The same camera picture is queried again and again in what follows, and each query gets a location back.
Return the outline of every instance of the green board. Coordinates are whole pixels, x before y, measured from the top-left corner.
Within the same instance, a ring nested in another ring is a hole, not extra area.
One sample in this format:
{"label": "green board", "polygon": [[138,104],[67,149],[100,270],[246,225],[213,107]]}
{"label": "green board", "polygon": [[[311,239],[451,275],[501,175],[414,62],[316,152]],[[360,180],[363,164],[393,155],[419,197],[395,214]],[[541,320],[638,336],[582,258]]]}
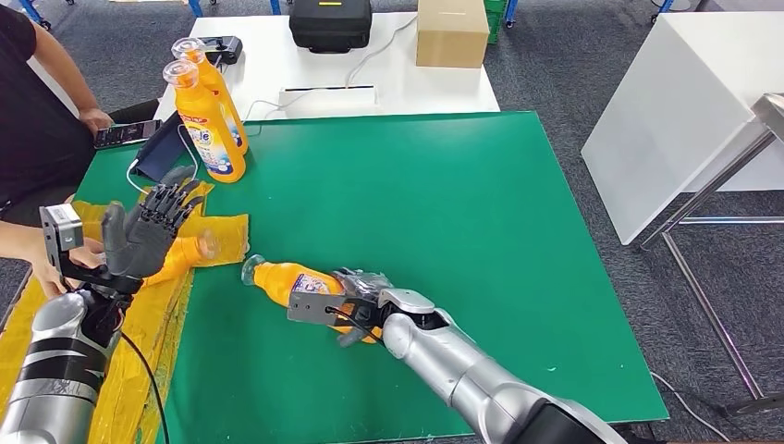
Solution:
{"label": "green board", "polygon": [[[248,172],[207,214],[251,215],[251,252],[383,271],[447,309],[523,380],[610,422],[667,417],[535,113],[248,126]],[[132,149],[78,197],[131,204]],[[315,443],[470,433],[385,349],[289,322],[239,265],[196,272],[167,418],[175,443]]]}

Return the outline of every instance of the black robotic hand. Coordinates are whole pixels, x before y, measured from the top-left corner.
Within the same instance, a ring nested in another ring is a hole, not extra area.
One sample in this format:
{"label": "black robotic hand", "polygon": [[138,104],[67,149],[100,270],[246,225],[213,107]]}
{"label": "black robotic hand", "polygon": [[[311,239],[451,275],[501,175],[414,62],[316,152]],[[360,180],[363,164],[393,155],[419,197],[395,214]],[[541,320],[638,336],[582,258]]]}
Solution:
{"label": "black robotic hand", "polygon": [[[340,285],[343,286],[347,296],[373,303],[378,303],[379,291],[393,287],[383,273],[367,273],[362,270],[351,270],[343,267],[332,272],[331,275],[340,281]],[[362,318],[362,313],[357,313],[357,316]],[[340,335],[337,338],[337,342],[340,344],[340,347],[348,347],[361,341],[365,336],[367,336],[365,332],[359,328],[352,327],[348,332]]]}
{"label": "black robotic hand", "polygon": [[127,216],[120,203],[109,205],[101,222],[109,273],[147,278],[161,270],[179,228],[204,201],[197,196],[185,203],[200,183],[190,179],[193,170],[193,166],[178,166],[169,171]]}

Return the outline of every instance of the black case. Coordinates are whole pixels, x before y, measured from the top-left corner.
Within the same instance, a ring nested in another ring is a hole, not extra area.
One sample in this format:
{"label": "black case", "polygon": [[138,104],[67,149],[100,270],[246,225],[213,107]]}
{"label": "black case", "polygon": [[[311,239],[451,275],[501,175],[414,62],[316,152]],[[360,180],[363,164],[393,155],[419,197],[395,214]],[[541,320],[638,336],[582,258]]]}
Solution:
{"label": "black case", "polygon": [[314,53],[347,53],[370,41],[370,0],[295,0],[288,18],[294,43]]}

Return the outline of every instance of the orange bottle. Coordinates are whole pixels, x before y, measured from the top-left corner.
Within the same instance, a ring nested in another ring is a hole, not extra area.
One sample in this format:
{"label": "orange bottle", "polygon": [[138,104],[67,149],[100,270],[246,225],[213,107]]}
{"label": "orange bottle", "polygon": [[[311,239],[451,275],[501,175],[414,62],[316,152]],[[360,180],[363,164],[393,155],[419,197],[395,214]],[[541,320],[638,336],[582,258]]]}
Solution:
{"label": "orange bottle", "polygon": [[[242,265],[242,283],[255,285],[264,290],[273,302],[288,307],[288,297],[292,291],[321,294],[343,294],[340,282],[324,273],[292,263],[273,264],[261,255],[254,254]],[[346,333],[350,327],[332,327]],[[381,329],[373,328],[373,333],[381,337]],[[365,337],[362,342],[374,344],[375,340]]]}
{"label": "orange bottle", "polygon": [[176,238],[166,254],[161,271],[144,279],[142,288],[181,276],[189,268],[215,257],[218,243],[212,231],[206,229],[199,236]]}
{"label": "orange bottle", "polygon": [[245,174],[245,159],[234,143],[221,105],[199,83],[199,69],[188,60],[176,60],[164,68],[164,79],[175,87],[175,107],[207,173],[220,182],[239,180]]}
{"label": "orange bottle", "polygon": [[231,132],[239,151],[245,154],[248,152],[248,135],[245,133],[245,127],[242,126],[237,107],[234,106],[231,94],[228,93],[226,81],[223,80],[220,71],[207,60],[204,48],[204,42],[196,37],[185,37],[174,42],[172,55],[175,58],[189,60],[199,67],[199,81],[218,99],[228,130]]}

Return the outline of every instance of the white desk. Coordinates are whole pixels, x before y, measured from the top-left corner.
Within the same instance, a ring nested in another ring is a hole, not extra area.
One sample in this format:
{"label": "white desk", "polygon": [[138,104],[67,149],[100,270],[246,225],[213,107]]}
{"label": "white desk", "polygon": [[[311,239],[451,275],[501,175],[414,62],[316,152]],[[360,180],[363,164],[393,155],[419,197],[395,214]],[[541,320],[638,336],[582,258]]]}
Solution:
{"label": "white desk", "polygon": [[[764,132],[750,106],[784,91],[781,30],[784,12],[659,17],[582,148],[621,243]],[[780,142],[721,188],[754,190],[784,190]]]}
{"label": "white desk", "polygon": [[[245,118],[255,100],[279,104],[282,89],[345,85],[349,71],[365,55],[384,46],[392,32],[415,15],[374,14],[368,47],[344,55],[317,55],[298,48],[288,29],[288,16],[197,18],[190,35],[236,35],[242,40],[242,55],[236,65],[226,68],[224,78],[240,117]],[[273,106],[257,103],[249,119],[499,111],[484,68],[417,68],[415,56],[416,24],[412,24],[398,32],[389,48],[370,59],[354,77],[353,85],[376,87],[377,106],[373,109],[321,107],[305,116],[302,113],[310,97],[302,97],[296,103],[298,115],[292,116],[290,110],[271,113]],[[169,86],[155,118],[166,119],[173,112],[174,89]]]}

